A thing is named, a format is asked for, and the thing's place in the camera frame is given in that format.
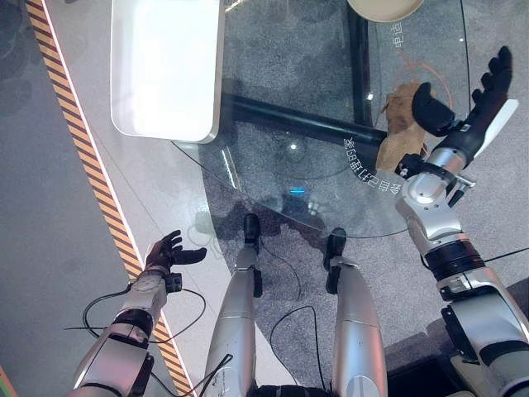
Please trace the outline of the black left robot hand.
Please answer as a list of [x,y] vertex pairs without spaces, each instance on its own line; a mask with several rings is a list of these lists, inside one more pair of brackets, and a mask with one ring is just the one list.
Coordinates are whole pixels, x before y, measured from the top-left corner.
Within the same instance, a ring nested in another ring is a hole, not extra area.
[[145,259],[145,270],[162,270],[166,274],[173,265],[193,265],[207,255],[207,248],[184,250],[179,229],[158,240]]

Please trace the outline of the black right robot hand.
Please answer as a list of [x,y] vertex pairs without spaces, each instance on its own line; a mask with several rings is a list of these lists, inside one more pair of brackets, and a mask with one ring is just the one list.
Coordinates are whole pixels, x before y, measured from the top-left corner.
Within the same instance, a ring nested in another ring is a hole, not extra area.
[[498,136],[516,112],[519,102],[508,97],[512,82],[512,53],[508,47],[500,48],[488,63],[488,72],[481,77],[481,89],[472,94],[474,107],[463,121],[444,103],[431,94],[431,85],[423,83],[412,100],[414,120],[425,131],[442,140],[438,149],[455,150],[469,164]]

